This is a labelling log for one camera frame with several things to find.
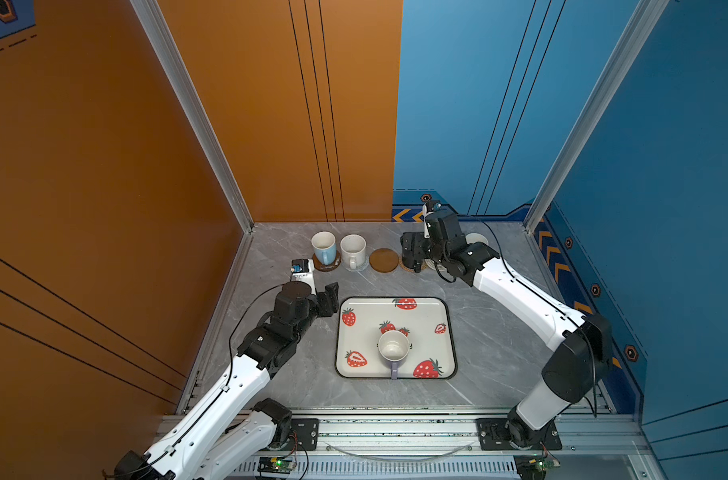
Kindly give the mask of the brown round wooden coaster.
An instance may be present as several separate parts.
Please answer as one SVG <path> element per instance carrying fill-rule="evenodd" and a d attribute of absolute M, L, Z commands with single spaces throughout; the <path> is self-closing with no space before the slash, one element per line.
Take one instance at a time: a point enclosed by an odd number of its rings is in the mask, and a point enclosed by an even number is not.
<path fill-rule="evenodd" d="M 379 273 L 393 272 L 400 263 L 400 255 L 390 248 L 379 248 L 370 256 L 371 267 Z"/>

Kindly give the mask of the dark scratched wooden coaster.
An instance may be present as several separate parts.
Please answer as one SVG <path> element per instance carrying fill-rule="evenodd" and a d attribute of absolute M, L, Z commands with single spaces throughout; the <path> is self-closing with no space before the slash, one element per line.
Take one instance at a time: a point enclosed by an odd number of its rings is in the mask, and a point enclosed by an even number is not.
<path fill-rule="evenodd" d="M 321 272 L 331 272 L 331 271 L 334 271 L 335 269 L 337 269 L 341 265 L 342 257 L 341 257 L 341 254 L 339 252 L 337 252 L 335 259 L 333 260 L 332 263 L 324 264 L 323 262 L 321 262 L 319 260 L 317 255 L 314 254 L 312 257 L 312 261 L 313 261 L 315 270 L 318 270 Z"/>

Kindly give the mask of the plain white mug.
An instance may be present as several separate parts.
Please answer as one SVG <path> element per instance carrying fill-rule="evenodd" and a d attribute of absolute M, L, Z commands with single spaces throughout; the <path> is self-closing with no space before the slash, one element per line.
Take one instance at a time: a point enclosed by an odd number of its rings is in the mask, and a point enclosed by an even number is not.
<path fill-rule="evenodd" d="M 490 245 L 488 238 L 480 233 L 468 233 L 465 238 L 468 244 L 482 243 L 487 246 Z"/>

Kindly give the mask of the white mug blue handle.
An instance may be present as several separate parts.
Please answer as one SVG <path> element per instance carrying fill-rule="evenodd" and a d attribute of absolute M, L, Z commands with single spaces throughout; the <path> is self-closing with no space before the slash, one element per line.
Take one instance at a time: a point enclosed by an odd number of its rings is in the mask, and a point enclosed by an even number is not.
<path fill-rule="evenodd" d="M 336 236 L 330 231 L 320 231 L 313 235 L 311 239 L 314 254 L 324 264 L 330 264 L 335 259 L 337 253 Z"/>

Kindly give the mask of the white mug purple handle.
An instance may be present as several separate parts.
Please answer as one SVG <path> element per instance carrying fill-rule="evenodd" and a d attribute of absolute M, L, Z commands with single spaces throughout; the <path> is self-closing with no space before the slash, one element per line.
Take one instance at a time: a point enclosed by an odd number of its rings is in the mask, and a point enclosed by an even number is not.
<path fill-rule="evenodd" d="M 381 358 L 388 366 L 389 378 L 397 380 L 399 368 L 412 349 L 408 336 L 397 330 L 387 331 L 380 336 L 377 346 Z"/>

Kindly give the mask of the grey blue rope coaster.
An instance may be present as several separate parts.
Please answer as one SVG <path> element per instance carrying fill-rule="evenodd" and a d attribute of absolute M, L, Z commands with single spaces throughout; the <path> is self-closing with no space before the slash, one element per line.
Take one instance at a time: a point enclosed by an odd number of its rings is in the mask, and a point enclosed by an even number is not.
<path fill-rule="evenodd" d="M 365 257 L 363 262 L 358 262 L 356 258 L 351 258 L 345 265 L 345 269 L 350 272 L 361 272 L 366 270 L 370 265 L 369 258 Z"/>

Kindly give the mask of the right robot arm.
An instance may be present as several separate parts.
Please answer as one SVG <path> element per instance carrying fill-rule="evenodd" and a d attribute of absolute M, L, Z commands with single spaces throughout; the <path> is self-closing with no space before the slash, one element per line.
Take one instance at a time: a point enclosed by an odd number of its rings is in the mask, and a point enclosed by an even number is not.
<path fill-rule="evenodd" d="M 519 274 L 501 248 L 470 243 L 460 218 L 435 200 L 423 205 L 422 232 L 401 237 L 402 262 L 420 272 L 431 260 L 443 280 L 461 280 L 489 295 L 529 326 L 551 350 L 533 390 L 508 414 L 505 428 L 515 449 L 544 446 L 555 419 L 595 391 L 615 367 L 612 325 L 599 314 L 557 300 Z"/>

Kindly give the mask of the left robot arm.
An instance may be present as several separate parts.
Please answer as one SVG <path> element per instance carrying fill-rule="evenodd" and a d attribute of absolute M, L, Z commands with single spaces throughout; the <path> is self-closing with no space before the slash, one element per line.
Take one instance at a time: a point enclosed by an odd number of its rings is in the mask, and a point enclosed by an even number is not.
<path fill-rule="evenodd" d="M 313 322 L 333 316 L 339 307 L 337 283 L 320 292 L 298 280 L 281 285 L 273 309 L 245 335 L 218 382 L 195 407 L 146 452 L 128 452 L 103 477 L 225 479 L 258 451 L 283 445 L 292 413 L 271 399 L 258 402 L 235 429 L 228 427 L 296 354 Z"/>

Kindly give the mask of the strawberry print serving tray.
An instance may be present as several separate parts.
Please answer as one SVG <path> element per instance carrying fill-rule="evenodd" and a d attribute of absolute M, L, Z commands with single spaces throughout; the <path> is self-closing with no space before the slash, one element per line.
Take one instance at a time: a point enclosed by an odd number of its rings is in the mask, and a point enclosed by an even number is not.
<path fill-rule="evenodd" d="M 340 307 L 336 369 L 346 378 L 445 379 L 458 370 L 446 303 L 351 297 Z"/>

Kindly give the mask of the left green circuit board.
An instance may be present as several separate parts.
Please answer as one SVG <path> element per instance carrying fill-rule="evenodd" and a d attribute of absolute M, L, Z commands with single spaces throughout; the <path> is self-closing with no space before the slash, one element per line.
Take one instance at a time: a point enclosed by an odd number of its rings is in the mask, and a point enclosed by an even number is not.
<path fill-rule="evenodd" d="M 258 479 L 288 479 L 297 468 L 298 462 L 291 457 L 260 457 L 256 476 Z"/>

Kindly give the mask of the green circuit board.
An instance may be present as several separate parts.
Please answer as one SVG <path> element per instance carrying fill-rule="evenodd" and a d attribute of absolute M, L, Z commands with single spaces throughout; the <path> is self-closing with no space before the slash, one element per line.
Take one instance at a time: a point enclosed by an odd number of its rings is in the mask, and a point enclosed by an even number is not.
<path fill-rule="evenodd" d="M 260 457 L 256 476 L 258 479 L 288 479 L 297 468 L 298 462 L 291 457 Z"/>
<path fill-rule="evenodd" d="M 561 461 L 553 456 L 515 457 L 514 460 L 522 480 L 545 480 L 550 471 L 561 467 Z"/>

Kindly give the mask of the right green circuit board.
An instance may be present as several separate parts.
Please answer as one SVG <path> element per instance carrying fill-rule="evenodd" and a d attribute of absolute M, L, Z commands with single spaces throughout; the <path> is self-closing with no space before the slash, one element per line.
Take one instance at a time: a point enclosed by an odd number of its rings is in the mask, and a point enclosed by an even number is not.
<path fill-rule="evenodd" d="M 561 467 L 561 461 L 553 456 L 515 457 L 514 460 L 522 480 L 545 480 L 550 471 Z"/>

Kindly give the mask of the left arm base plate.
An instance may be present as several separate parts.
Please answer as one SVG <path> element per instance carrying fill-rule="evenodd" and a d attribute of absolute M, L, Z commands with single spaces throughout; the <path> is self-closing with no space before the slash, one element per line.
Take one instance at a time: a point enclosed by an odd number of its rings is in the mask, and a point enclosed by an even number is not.
<path fill-rule="evenodd" d="M 301 450 L 315 451 L 319 426 L 318 418 L 300 418 L 282 422 L 276 427 L 270 442 L 265 444 L 262 450 L 290 451 L 296 448 L 295 441 L 298 441 Z"/>

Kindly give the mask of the aluminium front rail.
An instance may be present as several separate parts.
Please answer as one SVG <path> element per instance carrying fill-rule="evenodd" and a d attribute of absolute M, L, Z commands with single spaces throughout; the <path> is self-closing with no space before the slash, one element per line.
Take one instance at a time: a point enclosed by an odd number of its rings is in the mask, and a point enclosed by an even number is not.
<path fill-rule="evenodd" d="M 297 472 L 288 479 L 479 478 L 517 479 L 515 457 L 553 456 L 561 461 L 548 477 L 568 471 L 600 479 L 606 461 L 623 459 L 634 479 L 660 479 L 662 468 L 640 427 L 628 415 L 565 414 L 555 419 L 563 449 L 483 451 L 476 420 L 504 418 L 495 410 L 292 412 L 292 419 L 318 418 L 315 451 L 260 450 L 232 476 L 257 477 L 260 457 L 291 457 Z"/>

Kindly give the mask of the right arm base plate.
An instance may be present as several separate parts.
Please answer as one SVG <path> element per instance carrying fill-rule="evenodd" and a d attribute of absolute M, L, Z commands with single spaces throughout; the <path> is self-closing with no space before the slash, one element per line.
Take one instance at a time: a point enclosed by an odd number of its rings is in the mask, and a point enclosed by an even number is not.
<path fill-rule="evenodd" d="M 530 429 L 523 421 L 507 418 L 479 418 L 476 428 L 483 451 L 534 451 L 563 449 L 554 420 L 540 430 Z"/>

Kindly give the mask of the aluminium corner post right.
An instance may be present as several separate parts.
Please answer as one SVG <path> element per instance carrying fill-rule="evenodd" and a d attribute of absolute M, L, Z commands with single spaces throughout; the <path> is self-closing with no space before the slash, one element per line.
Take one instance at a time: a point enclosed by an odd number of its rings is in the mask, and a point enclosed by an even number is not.
<path fill-rule="evenodd" d="M 668 4 L 669 0 L 638 2 L 523 222 L 527 234 L 544 218 Z"/>

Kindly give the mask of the aluminium corner post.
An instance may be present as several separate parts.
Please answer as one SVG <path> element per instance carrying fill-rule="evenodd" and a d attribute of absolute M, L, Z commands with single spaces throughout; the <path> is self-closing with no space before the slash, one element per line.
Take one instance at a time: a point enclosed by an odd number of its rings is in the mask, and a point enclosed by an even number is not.
<path fill-rule="evenodd" d="M 151 0 L 131 0 L 130 4 L 218 180 L 233 214 L 242 230 L 247 234 L 251 234 L 254 230 L 254 220 L 166 22 L 161 6 L 157 1 Z"/>
<path fill-rule="evenodd" d="M 527 234 L 544 218 L 668 4 L 669 0 L 638 2 L 523 222 Z"/>

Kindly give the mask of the aluminium corner post left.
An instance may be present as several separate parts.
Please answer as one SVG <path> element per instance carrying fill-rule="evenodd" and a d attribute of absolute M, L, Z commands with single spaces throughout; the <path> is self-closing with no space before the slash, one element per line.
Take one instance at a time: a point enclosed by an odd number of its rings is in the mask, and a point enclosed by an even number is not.
<path fill-rule="evenodd" d="M 254 220 L 166 22 L 161 6 L 157 1 L 151 0 L 131 0 L 130 4 L 218 180 L 233 214 L 242 230 L 247 234 L 251 234 L 254 230 Z"/>

